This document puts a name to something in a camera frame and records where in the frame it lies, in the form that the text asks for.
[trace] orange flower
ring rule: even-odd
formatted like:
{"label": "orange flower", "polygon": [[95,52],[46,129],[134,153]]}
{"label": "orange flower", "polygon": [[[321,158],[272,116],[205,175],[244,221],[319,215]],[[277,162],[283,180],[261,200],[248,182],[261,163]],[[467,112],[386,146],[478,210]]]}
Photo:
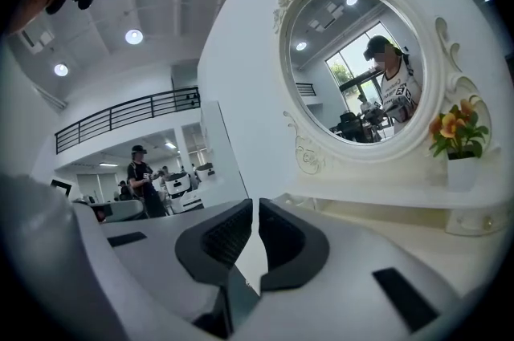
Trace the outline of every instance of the orange flower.
{"label": "orange flower", "polygon": [[441,118],[439,115],[437,115],[437,117],[435,117],[428,126],[428,131],[432,135],[432,138],[434,138],[434,136],[441,131],[442,126],[443,124],[441,123]]}
{"label": "orange flower", "polygon": [[460,111],[466,116],[469,117],[471,114],[473,114],[473,111],[475,109],[473,108],[473,104],[471,104],[466,99],[460,100]]}
{"label": "orange flower", "polygon": [[447,139],[455,138],[455,133],[457,132],[457,127],[465,126],[464,120],[458,119],[455,117],[455,114],[448,113],[443,117],[441,121],[441,135]]}

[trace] flower pot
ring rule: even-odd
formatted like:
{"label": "flower pot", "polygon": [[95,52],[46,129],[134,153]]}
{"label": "flower pot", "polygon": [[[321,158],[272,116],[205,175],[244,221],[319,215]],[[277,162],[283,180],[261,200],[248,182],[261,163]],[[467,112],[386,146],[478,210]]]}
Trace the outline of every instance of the flower pot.
{"label": "flower pot", "polygon": [[474,156],[455,158],[448,154],[448,189],[460,193],[471,190],[476,182],[478,163]]}

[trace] mirror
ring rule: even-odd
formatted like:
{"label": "mirror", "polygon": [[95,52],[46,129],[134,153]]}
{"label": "mirror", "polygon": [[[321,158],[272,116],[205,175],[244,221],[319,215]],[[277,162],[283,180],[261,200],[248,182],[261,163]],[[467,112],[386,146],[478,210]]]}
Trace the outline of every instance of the mirror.
{"label": "mirror", "polygon": [[414,32],[385,0],[303,0],[288,26],[296,96],[346,142],[384,142],[412,120],[423,87]]}

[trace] black metal railing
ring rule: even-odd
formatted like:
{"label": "black metal railing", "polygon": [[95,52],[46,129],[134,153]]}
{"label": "black metal railing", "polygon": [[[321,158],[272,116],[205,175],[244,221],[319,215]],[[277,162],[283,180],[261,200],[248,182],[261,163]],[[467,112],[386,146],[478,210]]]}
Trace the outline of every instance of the black metal railing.
{"label": "black metal railing", "polygon": [[296,83],[296,88],[302,96],[316,95],[312,83]]}
{"label": "black metal railing", "polygon": [[138,121],[200,107],[198,87],[147,95],[106,108],[55,134],[57,154],[93,137]]}

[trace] tree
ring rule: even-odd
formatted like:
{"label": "tree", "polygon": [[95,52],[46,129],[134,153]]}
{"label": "tree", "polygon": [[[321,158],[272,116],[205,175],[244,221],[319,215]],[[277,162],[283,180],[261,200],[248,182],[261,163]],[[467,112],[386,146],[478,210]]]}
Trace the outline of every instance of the tree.
{"label": "tree", "polygon": [[[352,73],[348,70],[348,68],[342,64],[334,63],[332,66],[330,66],[330,70],[336,77],[339,84],[344,84],[351,79],[353,79]],[[345,95],[353,95],[358,92],[357,86],[353,86],[351,88],[347,88],[344,93]]]}

